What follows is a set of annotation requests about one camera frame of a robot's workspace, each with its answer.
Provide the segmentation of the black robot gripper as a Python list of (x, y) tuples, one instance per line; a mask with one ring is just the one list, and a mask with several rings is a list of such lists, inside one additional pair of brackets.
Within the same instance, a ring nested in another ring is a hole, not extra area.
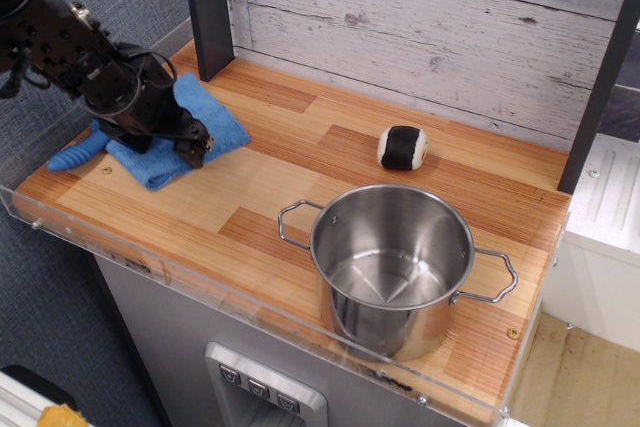
[(116, 58), (86, 53), (79, 60), (79, 92), (85, 109), (102, 122), (112, 141), (144, 154), (152, 138), (174, 142), (174, 153), (194, 169), (215, 140), (204, 123), (174, 95), (177, 72), (153, 51), (120, 51)]

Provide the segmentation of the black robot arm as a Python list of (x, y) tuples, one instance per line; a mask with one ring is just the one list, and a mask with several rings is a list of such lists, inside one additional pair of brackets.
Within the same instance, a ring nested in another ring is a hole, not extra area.
[(56, 86), (83, 102), (98, 122), (96, 134), (138, 153), (155, 139), (172, 142), (177, 156), (202, 166), (214, 139), (175, 98), (177, 72), (163, 55), (114, 43), (79, 3), (1, 0), (1, 87), (14, 98), (28, 71), (38, 88)]

